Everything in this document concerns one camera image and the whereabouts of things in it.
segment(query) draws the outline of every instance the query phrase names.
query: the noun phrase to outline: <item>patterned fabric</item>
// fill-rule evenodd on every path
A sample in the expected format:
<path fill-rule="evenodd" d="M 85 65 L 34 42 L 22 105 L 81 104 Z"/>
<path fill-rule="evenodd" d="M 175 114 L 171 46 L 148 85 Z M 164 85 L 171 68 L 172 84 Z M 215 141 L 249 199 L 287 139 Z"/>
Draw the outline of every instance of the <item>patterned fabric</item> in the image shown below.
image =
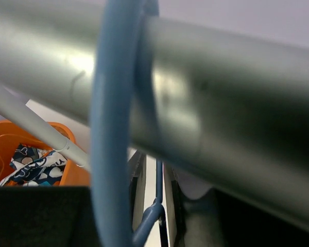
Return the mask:
<path fill-rule="evenodd" d="M 15 170 L 0 181 L 0 186 L 52 186 L 61 181 L 66 158 L 56 151 L 47 151 L 20 144 L 11 159 Z"/>

